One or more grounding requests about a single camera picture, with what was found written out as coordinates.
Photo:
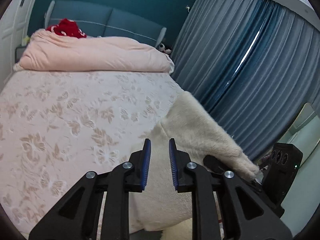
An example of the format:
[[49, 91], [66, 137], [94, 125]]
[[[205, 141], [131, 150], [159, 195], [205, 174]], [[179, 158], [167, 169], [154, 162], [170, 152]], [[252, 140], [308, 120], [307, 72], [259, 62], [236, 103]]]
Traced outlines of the beige sweater with black hearts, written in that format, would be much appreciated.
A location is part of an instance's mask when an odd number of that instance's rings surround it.
[[191, 195], [177, 193], [172, 183], [169, 140], [187, 152], [191, 161], [202, 164], [212, 155], [234, 170], [241, 178], [252, 181], [259, 168], [240, 146], [215, 122], [189, 93], [182, 92], [162, 118], [147, 134], [151, 140], [151, 159], [146, 189], [132, 193], [129, 201], [130, 232], [159, 231], [191, 218]]

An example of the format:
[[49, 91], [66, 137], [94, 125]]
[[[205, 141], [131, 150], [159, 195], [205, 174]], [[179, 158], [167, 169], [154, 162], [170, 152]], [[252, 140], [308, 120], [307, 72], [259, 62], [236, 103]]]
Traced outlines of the white fluffy rug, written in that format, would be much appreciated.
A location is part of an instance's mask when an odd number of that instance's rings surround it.
[[182, 221], [162, 231], [160, 240], [192, 240], [193, 219]]

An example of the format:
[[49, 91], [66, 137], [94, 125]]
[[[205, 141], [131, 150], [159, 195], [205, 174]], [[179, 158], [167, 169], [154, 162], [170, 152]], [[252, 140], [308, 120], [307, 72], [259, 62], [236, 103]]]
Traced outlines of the pink floral bedspread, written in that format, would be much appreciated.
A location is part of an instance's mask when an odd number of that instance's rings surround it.
[[87, 171], [125, 162], [181, 91], [167, 73], [16, 72], [1, 91], [1, 205], [18, 232]]

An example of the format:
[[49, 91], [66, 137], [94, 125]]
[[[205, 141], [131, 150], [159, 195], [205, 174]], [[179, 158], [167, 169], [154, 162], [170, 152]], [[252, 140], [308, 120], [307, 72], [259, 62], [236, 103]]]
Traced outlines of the blue grey curtain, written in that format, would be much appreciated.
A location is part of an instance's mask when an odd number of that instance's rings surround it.
[[172, 59], [172, 78], [250, 159], [305, 103], [319, 110], [319, 31], [272, 0], [196, 0]]

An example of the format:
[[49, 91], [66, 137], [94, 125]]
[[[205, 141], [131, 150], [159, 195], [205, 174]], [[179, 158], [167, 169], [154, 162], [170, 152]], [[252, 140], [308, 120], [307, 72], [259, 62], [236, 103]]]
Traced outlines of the pink folded duvet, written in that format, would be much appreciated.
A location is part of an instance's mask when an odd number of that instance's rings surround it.
[[121, 72], [172, 73], [171, 58], [156, 48], [127, 37], [76, 38], [59, 36], [39, 29], [14, 71], [87, 72], [110, 70]]

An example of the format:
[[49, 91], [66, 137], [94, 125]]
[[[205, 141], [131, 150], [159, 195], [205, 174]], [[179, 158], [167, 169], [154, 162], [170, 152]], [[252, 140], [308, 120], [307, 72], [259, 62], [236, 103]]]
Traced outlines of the black white plush toy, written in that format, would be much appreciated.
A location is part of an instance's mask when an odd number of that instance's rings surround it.
[[166, 47], [163, 43], [160, 43], [158, 46], [157, 46], [157, 49], [162, 52], [162, 53], [165, 53], [167, 55], [170, 55], [172, 53], [172, 50], [169, 48], [169, 47]]

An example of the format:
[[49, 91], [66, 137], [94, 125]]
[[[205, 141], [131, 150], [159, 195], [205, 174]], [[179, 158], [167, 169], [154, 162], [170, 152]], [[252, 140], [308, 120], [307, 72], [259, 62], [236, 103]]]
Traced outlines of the red plush pillow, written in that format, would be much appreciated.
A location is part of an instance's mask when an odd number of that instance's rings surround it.
[[87, 35], [78, 27], [75, 21], [71, 21], [67, 18], [61, 20], [58, 24], [50, 25], [46, 28], [46, 31], [55, 33], [59, 36], [68, 36], [76, 38], [86, 38]]

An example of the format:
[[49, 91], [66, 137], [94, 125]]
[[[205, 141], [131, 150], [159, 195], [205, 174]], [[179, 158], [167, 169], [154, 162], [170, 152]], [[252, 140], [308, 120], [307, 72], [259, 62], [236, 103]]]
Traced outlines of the blue upholstered headboard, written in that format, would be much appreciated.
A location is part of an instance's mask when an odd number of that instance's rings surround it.
[[166, 27], [116, 8], [80, 1], [52, 0], [44, 16], [44, 27], [64, 18], [74, 21], [90, 37], [121, 36], [158, 47]]

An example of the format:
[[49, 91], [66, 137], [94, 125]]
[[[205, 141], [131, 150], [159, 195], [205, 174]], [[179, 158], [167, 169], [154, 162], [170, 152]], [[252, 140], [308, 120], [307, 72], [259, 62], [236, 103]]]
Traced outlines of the white wardrobe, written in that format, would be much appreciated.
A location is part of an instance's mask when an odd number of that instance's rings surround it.
[[12, 0], [1, 18], [1, 88], [13, 74], [15, 50], [27, 36], [35, 0]]

